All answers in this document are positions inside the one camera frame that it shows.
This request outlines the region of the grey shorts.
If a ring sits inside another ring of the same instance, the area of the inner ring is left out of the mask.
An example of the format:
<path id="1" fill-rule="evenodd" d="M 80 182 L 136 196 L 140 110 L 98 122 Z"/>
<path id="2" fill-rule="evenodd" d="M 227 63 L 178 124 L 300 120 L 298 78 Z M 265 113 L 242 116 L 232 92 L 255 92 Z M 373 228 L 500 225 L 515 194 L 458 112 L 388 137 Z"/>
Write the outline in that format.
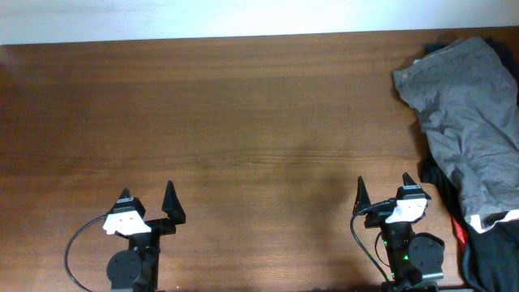
<path id="1" fill-rule="evenodd" d="M 392 74 L 431 155 L 480 234 L 518 218 L 517 81 L 480 37 L 458 40 Z"/>

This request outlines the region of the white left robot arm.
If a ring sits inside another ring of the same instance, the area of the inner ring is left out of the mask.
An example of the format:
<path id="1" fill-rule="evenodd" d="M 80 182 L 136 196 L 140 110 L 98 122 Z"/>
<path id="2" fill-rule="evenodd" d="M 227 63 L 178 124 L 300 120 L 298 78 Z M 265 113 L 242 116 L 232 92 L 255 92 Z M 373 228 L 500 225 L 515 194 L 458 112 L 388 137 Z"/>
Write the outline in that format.
<path id="1" fill-rule="evenodd" d="M 108 211 L 103 230 L 128 241 L 128 248 L 113 255 L 107 264 L 112 291 L 158 290 L 161 237 L 175 234 L 176 227 L 186 222 L 172 181 L 167 182 L 161 211 L 165 217 L 146 221 L 144 205 L 126 188 Z"/>

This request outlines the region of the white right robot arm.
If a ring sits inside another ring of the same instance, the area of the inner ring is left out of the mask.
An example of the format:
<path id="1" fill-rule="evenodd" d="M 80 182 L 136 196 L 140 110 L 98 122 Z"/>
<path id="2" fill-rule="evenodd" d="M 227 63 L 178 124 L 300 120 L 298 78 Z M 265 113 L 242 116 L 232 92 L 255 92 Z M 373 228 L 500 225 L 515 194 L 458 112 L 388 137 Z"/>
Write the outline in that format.
<path id="1" fill-rule="evenodd" d="M 431 197 L 407 173 L 393 198 L 372 203 L 363 178 L 357 181 L 357 195 L 350 224 L 364 217 L 364 227 L 378 228 L 388 257 L 390 274 L 352 233 L 354 240 L 384 277 L 382 291 L 438 291 L 444 277 L 444 241 L 429 233 L 415 233 L 413 224 L 422 220 Z"/>

